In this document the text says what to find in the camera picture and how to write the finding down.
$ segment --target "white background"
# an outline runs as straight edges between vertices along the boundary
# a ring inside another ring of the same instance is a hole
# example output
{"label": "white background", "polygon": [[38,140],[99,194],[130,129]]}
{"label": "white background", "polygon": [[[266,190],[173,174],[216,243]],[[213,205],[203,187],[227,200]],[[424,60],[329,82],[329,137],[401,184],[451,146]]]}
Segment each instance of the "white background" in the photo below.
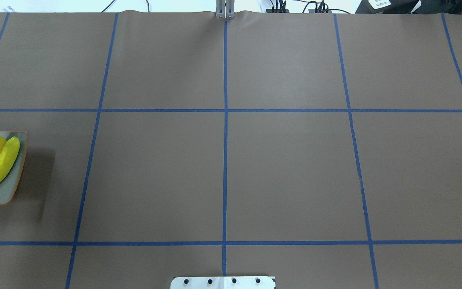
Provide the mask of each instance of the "white background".
{"label": "white background", "polygon": [[[11,6],[15,12],[101,12],[110,2],[111,0],[0,0],[0,12],[4,12],[7,6]],[[354,13],[361,0],[326,0],[325,2],[329,8],[339,8]],[[197,12],[216,9],[216,0],[149,0],[149,4],[151,12]],[[289,9],[290,13],[302,12],[305,5],[304,2],[286,0],[286,9]],[[235,0],[235,11],[264,12],[271,7],[269,0]],[[310,4],[308,8],[314,9],[315,5]],[[147,4],[145,0],[115,0],[107,11],[125,10],[147,12]]]}

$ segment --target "metal plate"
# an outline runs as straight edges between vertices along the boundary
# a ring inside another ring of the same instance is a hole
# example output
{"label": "metal plate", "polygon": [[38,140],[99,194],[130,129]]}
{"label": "metal plate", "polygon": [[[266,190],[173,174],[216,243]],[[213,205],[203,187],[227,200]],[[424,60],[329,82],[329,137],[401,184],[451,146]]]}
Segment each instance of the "metal plate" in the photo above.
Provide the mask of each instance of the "metal plate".
{"label": "metal plate", "polygon": [[170,289],[275,289],[276,278],[269,276],[177,277]]}

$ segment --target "white sticker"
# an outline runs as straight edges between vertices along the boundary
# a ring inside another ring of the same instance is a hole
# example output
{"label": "white sticker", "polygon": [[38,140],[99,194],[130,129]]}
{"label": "white sticker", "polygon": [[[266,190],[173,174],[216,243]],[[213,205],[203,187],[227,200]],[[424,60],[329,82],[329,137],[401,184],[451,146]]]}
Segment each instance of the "white sticker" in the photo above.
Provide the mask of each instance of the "white sticker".
{"label": "white sticker", "polygon": [[390,0],[368,0],[368,3],[370,3],[374,9],[380,9],[391,5]]}

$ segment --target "green plate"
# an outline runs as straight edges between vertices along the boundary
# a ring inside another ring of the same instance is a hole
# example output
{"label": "green plate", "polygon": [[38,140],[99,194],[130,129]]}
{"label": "green plate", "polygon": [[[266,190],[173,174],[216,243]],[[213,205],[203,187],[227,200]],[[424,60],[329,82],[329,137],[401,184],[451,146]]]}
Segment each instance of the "green plate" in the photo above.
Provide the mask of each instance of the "green plate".
{"label": "green plate", "polygon": [[15,160],[15,163],[8,175],[0,183],[0,205],[5,205],[12,200],[15,190],[17,190],[17,185],[19,184],[20,174],[22,173],[22,167],[24,166],[24,159],[26,158],[26,151],[28,150],[28,133],[0,132],[0,136],[5,139],[10,139],[11,137],[16,136],[20,140],[20,150],[17,155],[17,159]]}

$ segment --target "metal bracket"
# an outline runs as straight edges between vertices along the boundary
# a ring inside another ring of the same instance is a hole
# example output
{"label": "metal bracket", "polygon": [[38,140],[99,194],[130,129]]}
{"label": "metal bracket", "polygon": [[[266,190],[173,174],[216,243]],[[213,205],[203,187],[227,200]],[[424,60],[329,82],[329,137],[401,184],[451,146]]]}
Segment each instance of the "metal bracket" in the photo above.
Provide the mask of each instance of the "metal bracket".
{"label": "metal bracket", "polygon": [[217,0],[215,16],[225,20],[235,18],[235,0]]}
{"label": "metal bracket", "polygon": [[170,289],[276,289],[276,278],[269,276],[177,277]]}

